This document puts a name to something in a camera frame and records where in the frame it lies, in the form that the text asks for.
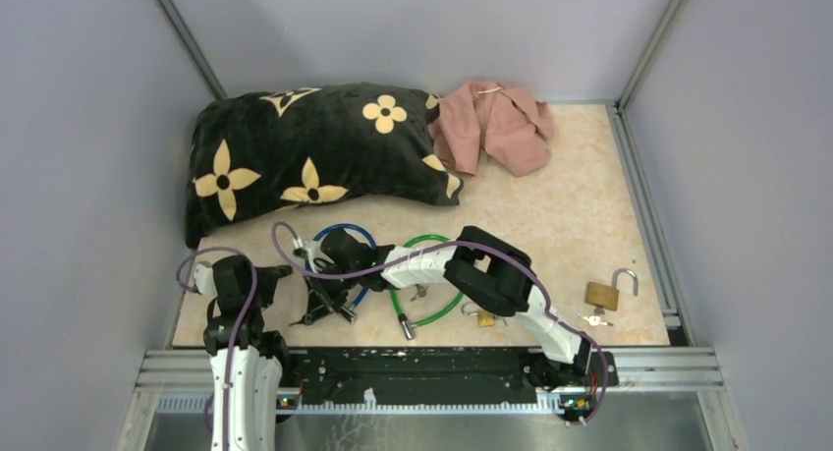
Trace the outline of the blue cable lock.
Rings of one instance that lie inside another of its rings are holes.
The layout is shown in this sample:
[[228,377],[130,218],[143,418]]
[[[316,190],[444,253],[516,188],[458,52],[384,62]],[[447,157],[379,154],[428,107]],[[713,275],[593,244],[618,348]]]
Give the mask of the blue cable lock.
[[[359,234],[365,238],[365,240],[369,243],[369,245],[372,248],[376,247],[375,240],[367,230],[358,225],[349,223],[339,223],[326,227],[323,230],[321,230],[317,235],[315,235],[313,239],[320,243],[323,240],[325,240],[332,231],[338,230],[344,230],[346,232],[354,232],[355,234]],[[334,306],[334,308],[336,308],[338,312],[333,314],[342,316],[349,323],[355,322],[358,317],[355,313],[355,309],[363,301],[368,292],[369,290],[366,287],[362,287],[352,299],[350,298],[349,292],[346,304],[344,306]]]

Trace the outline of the small brass padlock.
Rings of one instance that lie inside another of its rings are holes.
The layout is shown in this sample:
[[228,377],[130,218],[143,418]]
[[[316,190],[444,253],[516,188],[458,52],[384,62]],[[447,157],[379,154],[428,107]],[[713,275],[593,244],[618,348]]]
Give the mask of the small brass padlock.
[[463,316],[475,317],[478,326],[481,328],[492,327],[498,323],[502,323],[504,326],[508,325],[505,317],[484,310],[474,302],[463,303],[460,307],[460,312]]

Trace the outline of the pink cloth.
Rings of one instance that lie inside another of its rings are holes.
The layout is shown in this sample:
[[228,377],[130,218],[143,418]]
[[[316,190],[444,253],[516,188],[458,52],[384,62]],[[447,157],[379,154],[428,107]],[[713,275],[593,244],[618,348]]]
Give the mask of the pink cloth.
[[545,167],[557,129],[549,106],[522,86],[467,81],[438,102],[428,125],[435,153],[449,168],[473,176],[482,153],[515,177]]

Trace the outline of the large brass padlock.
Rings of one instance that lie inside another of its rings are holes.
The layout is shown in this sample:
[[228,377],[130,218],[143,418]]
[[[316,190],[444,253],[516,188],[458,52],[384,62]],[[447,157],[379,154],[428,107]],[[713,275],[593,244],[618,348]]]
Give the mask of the large brass padlock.
[[619,268],[611,277],[608,284],[588,282],[585,289],[584,301],[596,310],[617,311],[620,303],[619,277],[626,275],[632,280],[632,295],[639,295],[639,278],[630,268]]

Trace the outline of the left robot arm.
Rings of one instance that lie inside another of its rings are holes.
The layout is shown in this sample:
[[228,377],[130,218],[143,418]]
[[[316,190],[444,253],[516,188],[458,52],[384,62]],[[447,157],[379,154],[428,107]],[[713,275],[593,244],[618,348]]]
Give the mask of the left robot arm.
[[194,269],[197,291],[209,296],[203,341],[213,379],[213,450],[273,450],[280,385],[295,371],[284,338],[267,331],[263,311],[288,265],[256,267],[242,254]]

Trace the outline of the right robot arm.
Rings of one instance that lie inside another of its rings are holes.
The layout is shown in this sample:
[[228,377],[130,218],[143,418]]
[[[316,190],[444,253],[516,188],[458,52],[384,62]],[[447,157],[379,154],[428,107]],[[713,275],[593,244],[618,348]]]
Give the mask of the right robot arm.
[[319,242],[305,241],[297,233],[291,237],[296,257],[310,261],[319,252],[333,265],[321,271],[293,261],[309,281],[360,285],[375,292],[451,285],[481,309],[515,318],[538,341],[546,360],[554,362],[554,373],[562,382],[578,384],[594,376],[600,390],[610,384],[610,364],[599,345],[557,314],[529,256],[476,226],[466,226],[457,238],[430,247],[373,248],[342,229]]

